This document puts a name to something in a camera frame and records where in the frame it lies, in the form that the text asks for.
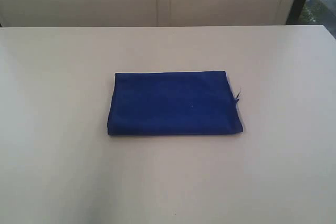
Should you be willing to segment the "blue towel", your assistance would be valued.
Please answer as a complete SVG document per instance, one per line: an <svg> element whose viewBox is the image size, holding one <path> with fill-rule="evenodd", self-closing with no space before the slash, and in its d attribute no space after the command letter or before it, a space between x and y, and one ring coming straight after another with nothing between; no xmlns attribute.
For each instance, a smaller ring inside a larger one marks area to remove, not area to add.
<svg viewBox="0 0 336 224"><path fill-rule="evenodd" d="M110 136L233 135L243 132L225 71L116 73Z"/></svg>

